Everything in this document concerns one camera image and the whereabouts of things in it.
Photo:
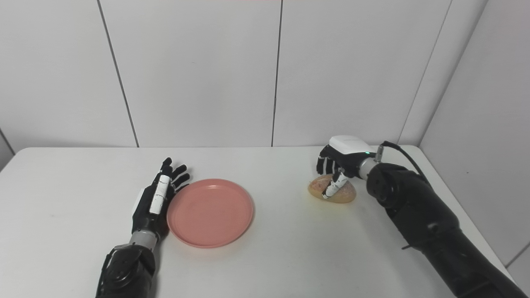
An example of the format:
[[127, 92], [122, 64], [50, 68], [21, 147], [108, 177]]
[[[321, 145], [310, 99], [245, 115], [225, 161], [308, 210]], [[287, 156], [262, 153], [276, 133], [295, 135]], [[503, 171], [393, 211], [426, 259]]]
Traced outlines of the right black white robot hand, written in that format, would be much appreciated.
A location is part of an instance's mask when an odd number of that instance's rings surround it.
[[367, 181], [378, 164], [376, 157], [373, 148], [358, 137], [333, 136], [320, 151], [316, 164], [318, 174], [332, 174], [322, 198], [330, 200], [354, 177]]

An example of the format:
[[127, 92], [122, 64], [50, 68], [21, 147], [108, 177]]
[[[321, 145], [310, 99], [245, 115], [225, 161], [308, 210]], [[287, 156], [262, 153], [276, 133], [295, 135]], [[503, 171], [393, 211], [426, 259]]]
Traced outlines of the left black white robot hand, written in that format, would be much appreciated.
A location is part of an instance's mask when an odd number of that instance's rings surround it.
[[169, 232], [167, 210], [173, 198], [190, 181], [187, 165], [172, 166], [166, 158], [152, 183], [140, 191], [140, 198], [132, 215], [131, 232], [148, 231], [158, 240]]

